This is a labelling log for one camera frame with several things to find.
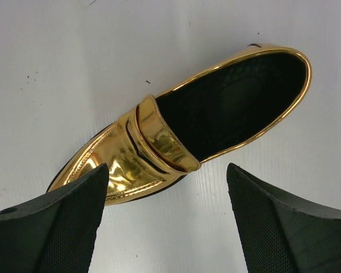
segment penny loafer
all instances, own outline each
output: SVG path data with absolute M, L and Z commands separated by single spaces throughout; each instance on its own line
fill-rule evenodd
M 88 141 L 48 191 L 106 163 L 106 205 L 154 194 L 263 135 L 302 100 L 310 80 L 301 52 L 251 44 L 157 97 L 146 96 Z

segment dark mark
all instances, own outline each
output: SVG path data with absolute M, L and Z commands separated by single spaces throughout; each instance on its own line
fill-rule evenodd
M 87 7 L 91 6 L 94 2 L 96 2 L 97 0 L 92 1 Z

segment black textured surface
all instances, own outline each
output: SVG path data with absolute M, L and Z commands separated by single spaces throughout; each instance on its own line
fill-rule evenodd
M 87 272 L 106 197 L 105 164 L 0 212 L 0 272 Z
M 297 197 L 233 164 L 227 181 L 249 272 L 341 272 L 341 210 Z
M 156 101 L 169 127 L 201 161 L 267 127 L 298 96 L 305 77 L 300 59 L 274 53 L 209 73 Z

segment metallic gold loafer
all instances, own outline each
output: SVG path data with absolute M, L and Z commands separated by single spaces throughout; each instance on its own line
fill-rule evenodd
M 302 100 L 310 79 L 302 53 L 251 44 L 175 88 L 147 96 L 88 141 L 48 191 L 106 163 L 107 205 L 156 193 L 263 135 Z

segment loafer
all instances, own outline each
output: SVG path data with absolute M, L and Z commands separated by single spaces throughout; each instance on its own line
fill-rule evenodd
M 157 97 L 146 96 L 88 141 L 48 191 L 106 163 L 106 205 L 159 192 L 263 135 L 302 100 L 310 80 L 301 52 L 251 44 Z

